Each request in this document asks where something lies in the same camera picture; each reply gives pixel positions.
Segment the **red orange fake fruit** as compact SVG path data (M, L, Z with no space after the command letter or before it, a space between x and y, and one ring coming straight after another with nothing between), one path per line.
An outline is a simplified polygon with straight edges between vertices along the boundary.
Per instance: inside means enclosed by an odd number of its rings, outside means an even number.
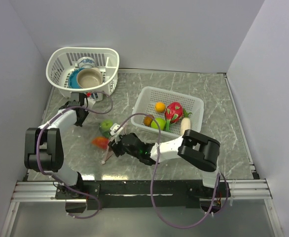
M96 137L92 140L91 144L97 146L100 149L106 150L108 147L109 139L106 137Z

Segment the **clear zip top bag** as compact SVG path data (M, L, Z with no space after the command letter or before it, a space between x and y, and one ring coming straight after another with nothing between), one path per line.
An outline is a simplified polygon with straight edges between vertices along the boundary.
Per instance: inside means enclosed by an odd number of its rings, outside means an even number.
M119 135L126 135L126 127L125 127L125 126L126 126L126 125L123 125L124 131L121 132L121 134L119 134ZM117 143L117 142L118 142L119 135L114 136L114 137L111 137L111 138L109 139L109 142L114 140L114 141ZM110 149L109 145L108 145L107 149L104 150L104 151L105 151L105 156L104 156L104 157L102 158L102 160L101 160L101 164L102 164L102 165L106 164L107 160L114 154L114 152Z

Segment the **brown fake kiwi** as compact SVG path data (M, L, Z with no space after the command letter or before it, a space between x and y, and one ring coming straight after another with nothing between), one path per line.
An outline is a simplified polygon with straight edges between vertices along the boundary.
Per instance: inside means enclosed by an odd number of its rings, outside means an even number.
M147 127L151 127L151 123L153 122L154 116L153 115L148 115L145 116L143 120L143 124Z

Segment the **white perforated tray basket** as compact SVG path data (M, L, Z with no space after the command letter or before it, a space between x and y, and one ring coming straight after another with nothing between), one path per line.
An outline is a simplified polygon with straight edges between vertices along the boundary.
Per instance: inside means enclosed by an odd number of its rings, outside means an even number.
M163 118L164 113L158 113L155 110L155 104L162 102L166 106L172 102L179 102L182 107L188 112L191 122L191 129L200 132L204 114L204 102L202 99L186 94L181 94L161 88L146 86L142 89L134 105L133 114L145 113L153 115L155 118ZM131 123L142 130L158 134L158 130L145 126L143 124L144 116L134 116L131 118ZM178 138L180 135L181 119L175 124L170 125L170 132L161 131L161 135L172 139Z

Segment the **red fake dragon fruit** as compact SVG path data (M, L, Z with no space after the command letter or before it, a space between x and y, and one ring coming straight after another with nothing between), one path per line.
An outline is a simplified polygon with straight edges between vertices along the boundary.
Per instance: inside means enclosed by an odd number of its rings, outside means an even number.
M171 103L165 111L165 131L170 132L171 124L174 124L180 120L183 116L183 107L179 102Z

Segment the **white fake radish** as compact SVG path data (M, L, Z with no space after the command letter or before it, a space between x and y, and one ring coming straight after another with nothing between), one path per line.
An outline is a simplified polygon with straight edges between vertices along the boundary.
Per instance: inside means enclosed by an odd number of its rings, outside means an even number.
M191 121L189 118L183 118L180 126L180 136L183 136L186 130L191 129Z

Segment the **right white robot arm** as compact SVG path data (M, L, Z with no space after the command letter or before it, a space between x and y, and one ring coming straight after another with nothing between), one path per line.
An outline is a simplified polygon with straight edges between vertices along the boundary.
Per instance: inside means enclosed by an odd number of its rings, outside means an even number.
M199 132L189 129L180 137L163 143L145 143L135 133L117 135L109 141L108 147L116 157L129 154L145 165L154 165L151 190L158 164L176 158L187 161L200 171L199 195L210 198L220 190L217 166L220 142Z

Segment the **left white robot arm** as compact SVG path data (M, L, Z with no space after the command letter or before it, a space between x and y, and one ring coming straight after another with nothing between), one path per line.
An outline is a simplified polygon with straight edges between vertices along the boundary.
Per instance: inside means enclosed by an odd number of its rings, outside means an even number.
M57 190L70 198L83 196L82 176L64 163L62 134L72 126L82 126L88 111L87 96L72 92L70 100L45 124L28 128L25 135L24 165L58 182Z

